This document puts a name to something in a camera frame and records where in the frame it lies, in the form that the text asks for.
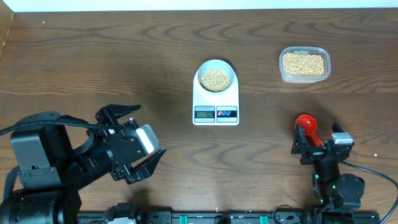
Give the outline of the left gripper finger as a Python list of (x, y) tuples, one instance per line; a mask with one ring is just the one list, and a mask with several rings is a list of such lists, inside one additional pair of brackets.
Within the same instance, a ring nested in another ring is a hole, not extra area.
[(141, 105), (107, 105), (102, 107), (95, 115), (98, 124), (118, 126), (118, 119), (141, 109)]
[(126, 177), (126, 183), (135, 184), (136, 182), (140, 182), (151, 177), (160, 161), (160, 158), (166, 153), (166, 151), (166, 147), (159, 149), (135, 167), (130, 168), (131, 171)]

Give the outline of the red measuring scoop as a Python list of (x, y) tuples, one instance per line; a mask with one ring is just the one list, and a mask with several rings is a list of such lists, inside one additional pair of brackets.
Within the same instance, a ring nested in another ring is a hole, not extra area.
[(295, 120), (295, 126), (299, 124), (302, 128), (305, 137), (311, 142), (313, 146), (323, 146), (322, 141), (316, 134), (317, 122), (316, 119), (309, 114), (302, 114)]

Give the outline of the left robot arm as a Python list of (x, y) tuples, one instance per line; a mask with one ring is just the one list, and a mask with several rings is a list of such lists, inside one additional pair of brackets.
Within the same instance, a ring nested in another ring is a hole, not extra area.
[(135, 184), (149, 178), (164, 155), (149, 125), (119, 119), (139, 105), (107, 105), (96, 123), (48, 111), (2, 129), (17, 167), (6, 177), (2, 223), (77, 223), (79, 191), (109, 174)]

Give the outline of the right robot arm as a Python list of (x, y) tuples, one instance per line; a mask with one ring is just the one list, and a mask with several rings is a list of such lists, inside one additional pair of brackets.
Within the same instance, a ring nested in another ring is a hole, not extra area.
[(314, 167), (313, 189), (327, 210), (358, 210), (364, 194), (364, 180), (354, 174), (341, 174), (339, 163), (349, 158), (353, 138), (338, 123), (332, 125), (331, 139), (322, 146), (310, 146), (304, 130), (295, 125), (292, 154), (300, 154), (301, 165)]

